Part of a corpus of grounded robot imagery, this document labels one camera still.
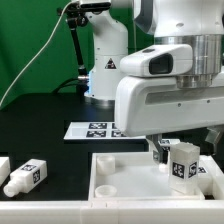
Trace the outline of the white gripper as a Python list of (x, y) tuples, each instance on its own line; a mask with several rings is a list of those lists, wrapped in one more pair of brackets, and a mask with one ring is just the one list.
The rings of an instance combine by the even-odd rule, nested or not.
[(126, 76), (117, 87), (114, 119), (126, 136), (147, 135), (157, 163), (163, 161), (160, 133), (209, 127), (205, 141), (217, 145), (224, 134), (218, 126), (224, 124), (224, 72), (196, 89), (178, 89), (174, 77)]

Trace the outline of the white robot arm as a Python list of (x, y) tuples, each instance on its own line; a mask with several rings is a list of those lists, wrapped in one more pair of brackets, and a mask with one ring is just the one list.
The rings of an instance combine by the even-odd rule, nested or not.
[(124, 57), (115, 124), (148, 136), (224, 125), (224, 0), (133, 0), (154, 44)]

